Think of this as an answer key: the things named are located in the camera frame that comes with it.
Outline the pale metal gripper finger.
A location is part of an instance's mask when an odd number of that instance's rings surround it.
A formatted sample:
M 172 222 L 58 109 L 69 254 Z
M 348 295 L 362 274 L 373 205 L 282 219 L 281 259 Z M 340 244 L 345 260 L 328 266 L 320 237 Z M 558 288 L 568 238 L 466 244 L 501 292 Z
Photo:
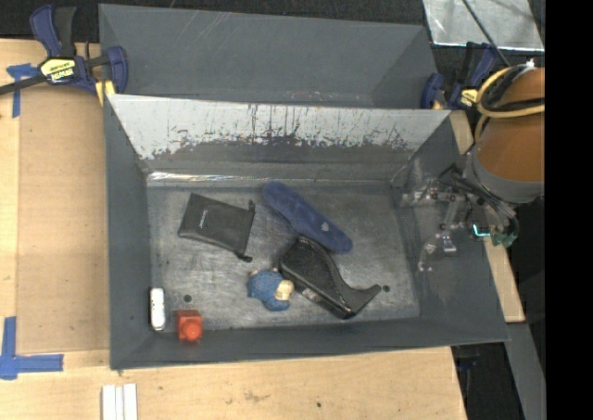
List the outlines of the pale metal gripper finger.
M 432 190 L 413 190 L 402 194 L 400 206 L 402 208 L 427 207 L 437 202 L 438 195 Z
M 432 272 L 436 266 L 455 257 L 457 254 L 458 248 L 449 230 L 434 233 L 423 242 L 418 270 L 420 272 Z

